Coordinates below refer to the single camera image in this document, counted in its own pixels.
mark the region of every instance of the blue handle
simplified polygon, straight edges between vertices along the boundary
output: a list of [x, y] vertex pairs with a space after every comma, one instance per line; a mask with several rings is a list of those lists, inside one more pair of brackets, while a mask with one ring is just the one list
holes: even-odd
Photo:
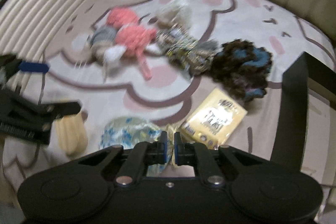
[[49, 71], [49, 66], [46, 63], [22, 61], [19, 65], [19, 69], [23, 72], [40, 72], [46, 74]]

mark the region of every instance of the plastic bag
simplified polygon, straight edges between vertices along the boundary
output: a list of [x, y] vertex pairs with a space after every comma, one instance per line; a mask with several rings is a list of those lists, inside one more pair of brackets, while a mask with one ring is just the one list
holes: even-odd
[[157, 22], [171, 28], [178, 24], [185, 30], [191, 28], [192, 10], [186, 0], [172, 0], [156, 11]]
[[[155, 142], [159, 140], [161, 129], [148, 120], [137, 117], [119, 117], [109, 122], [101, 136], [99, 149], [120, 144], [124, 149], [132, 149], [140, 142]], [[173, 154], [174, 145], [168, 139], [167, 163], [150, 165], [147, 177], [157, 177], [164, 170]]]

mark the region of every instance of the pink plush toy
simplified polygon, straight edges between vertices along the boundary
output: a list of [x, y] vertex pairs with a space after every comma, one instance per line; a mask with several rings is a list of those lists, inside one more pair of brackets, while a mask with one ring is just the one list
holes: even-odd
[[155, 36], [155, 29], [145, 29], [141, 25], [129, 25], [121, 28], [115, 37], [117, 45], [126, 46], [125, 56], [135, 56], [137, 58], [142, 75], [146, 80], [152, 78], [152, 73], [148, 68], [143, 51]]
[[129, 8], [113, 8], [109, 13], [106, 23], [116, 29], [120, 29], [122, 26], [130, 23], [138, 24], [139, 19], [137, 14]]
[[155, 29], [146, 29], [138, 25], [139, 17], [128, 8], [114, 8], [107, 19], [107, 23], [120, 28], [114, 39], [115, 46], [104, 52], [104, 66], [115, 66], [116, 62], [124, 56], [135, 56], [145, 80], [152, 78], [151, 70], [147, 65], [144, 50], [156, 36]]

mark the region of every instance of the yellow package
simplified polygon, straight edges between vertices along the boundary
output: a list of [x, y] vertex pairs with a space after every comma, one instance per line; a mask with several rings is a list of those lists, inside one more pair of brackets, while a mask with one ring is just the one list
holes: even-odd
[[214, 89], [186, 119], [181, 133], [213, 149], [225, 143], [247, 111], [220, 89]]

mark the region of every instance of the black clamp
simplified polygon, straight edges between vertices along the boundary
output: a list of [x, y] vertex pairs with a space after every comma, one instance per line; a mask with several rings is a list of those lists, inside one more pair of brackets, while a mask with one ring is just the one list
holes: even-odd
[[167, 139], [114, 145], [27, 178], [17, 197], [25, 223], [308, 224], [322, 202], [311, 177], [224, 145], [208, 150], [175, 134], [176, 162], [195, 177], [146, 177]]
[[48, 145], [52, 122], [80, 112], [78, 102], [36, 105], [20, 96], [19, 86], [15, 91], [6, 88], [6, 82], [18, 71], [47, 73], [48, 70], [45, 63], [26, 62], [14, 54], [0, 56], [0, 133]]

